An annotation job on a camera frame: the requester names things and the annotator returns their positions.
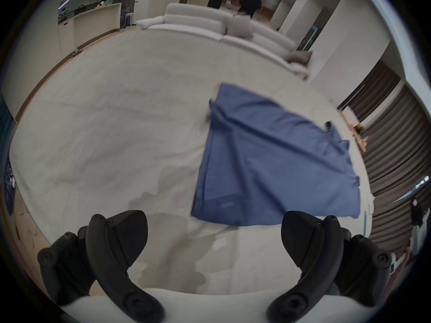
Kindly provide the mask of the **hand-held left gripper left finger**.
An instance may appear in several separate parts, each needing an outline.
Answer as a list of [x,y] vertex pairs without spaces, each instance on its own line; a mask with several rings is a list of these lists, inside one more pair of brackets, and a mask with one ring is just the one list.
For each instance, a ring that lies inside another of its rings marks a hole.
[[139,323],[160,323],[162,304],[137,287],[128,269],[148,240],[146,215],[129,210],[110,218],[95,214],[78,233],[66,232],[37,255],[47,295],[57,306],[89,296],[97,281],[124,314]]

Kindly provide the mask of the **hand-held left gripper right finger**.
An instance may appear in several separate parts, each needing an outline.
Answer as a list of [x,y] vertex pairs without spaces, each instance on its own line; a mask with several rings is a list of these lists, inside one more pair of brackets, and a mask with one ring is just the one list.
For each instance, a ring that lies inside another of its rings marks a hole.
[[301,276],[269,305],[269,322],[296,322],[328,295],[347,297],[366,307],[383,303],[391,255],[361,234],[352,236],[335,216],[321,220],[304,212],[287,212],[281,239]]

